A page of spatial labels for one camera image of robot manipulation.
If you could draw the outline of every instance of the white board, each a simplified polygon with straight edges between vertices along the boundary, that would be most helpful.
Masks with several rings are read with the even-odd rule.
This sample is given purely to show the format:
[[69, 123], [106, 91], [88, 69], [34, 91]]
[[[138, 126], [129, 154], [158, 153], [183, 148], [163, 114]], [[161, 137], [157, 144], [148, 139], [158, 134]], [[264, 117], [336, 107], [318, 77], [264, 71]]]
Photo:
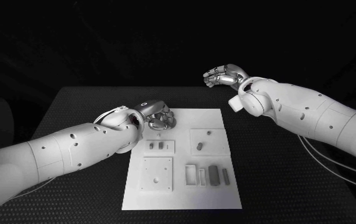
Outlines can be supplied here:
[[[142, 137], [131, 151], [128, 178], [125, 181], [122, 210], [178, 210], [178, 209], [240, 209], [240, 199], [236, 185], [236, 178], [232, 166], [229, 151], [225, 146], [225, 139], [216, 139], [216, 143], [225, 143], [223, 153], [204, 155], [191, 154], [190, 142], [191, 129], [212, 130], [212, 134], [223, 134], [223, 122], [219, 109], [174, 109], [176, 127], [171, 130], [153, 131], [145, 123]], [[147, 141], [174, 141], [174, 153], [144, 153], [147, 151]], [[142, 178], [153, 179], [158, 176], [150, 174], [142, 176], [144, 158], [171, 159], [171, 191], [142, 191], [140, 186]], [[186, 165], [196, 166], [196, 185], [186, 185]], [[209, 166], [216, 165], [219, 169], [219, 186], [209, 184]], [[229, 185], [225, 185], [222, 169], [226, 168]], [[204, 169], [206, 186], [200, 186], [199, 169]]]

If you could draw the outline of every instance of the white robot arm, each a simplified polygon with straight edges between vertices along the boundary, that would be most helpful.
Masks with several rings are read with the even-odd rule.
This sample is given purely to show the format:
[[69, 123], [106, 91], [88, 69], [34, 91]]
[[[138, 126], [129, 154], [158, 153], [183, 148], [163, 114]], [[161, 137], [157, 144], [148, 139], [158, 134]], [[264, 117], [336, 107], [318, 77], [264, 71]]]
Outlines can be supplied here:
[[238, 95], [229, 100], [235, 112], [245, 108], [255, 117], [268, 116], [300, 136], [328, 143], [356, 156], [356, 110], [314, 90], [249, 77], [233, 64], [204, 74], [209, 87], [230, 85]]
[[153, 130], [176, 126], [161, 100], [145, 101], [134, 109], [121, 106], [93, 123], [0, 149], [0, 205], [33, 185], [129, 151], [142, 139], [144, 122]]

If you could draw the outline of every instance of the black background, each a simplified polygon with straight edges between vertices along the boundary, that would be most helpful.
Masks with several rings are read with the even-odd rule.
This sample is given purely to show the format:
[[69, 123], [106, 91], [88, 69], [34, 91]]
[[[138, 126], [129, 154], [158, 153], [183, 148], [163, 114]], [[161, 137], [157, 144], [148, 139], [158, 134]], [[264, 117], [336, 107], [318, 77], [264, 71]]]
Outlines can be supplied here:
[[31, 138], [63, 86], [202, 86], [227, 63], [356, 109], [354, 14], [356, 0], [0, 0], [14, 143]]

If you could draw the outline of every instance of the black table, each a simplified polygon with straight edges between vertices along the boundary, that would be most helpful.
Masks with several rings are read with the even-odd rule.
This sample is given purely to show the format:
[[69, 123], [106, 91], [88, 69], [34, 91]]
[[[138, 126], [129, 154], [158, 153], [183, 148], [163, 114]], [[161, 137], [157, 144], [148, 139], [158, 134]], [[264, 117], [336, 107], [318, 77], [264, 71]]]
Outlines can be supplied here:
[[[33, 139], [148, 99], [161, 99], [170, 108], [219, 108], [242, 210], [121, 211], [128, 152], [10, 200], [0, 207], [0, 223], [356, 223], [356, 200], [344, 181], [317, 164], [297, 135], [271, 118], [233, 112], [227, 100], [235, 95], [227, 86], [66, 87]], [[323, 146], [314, 146], [324, 152]]]

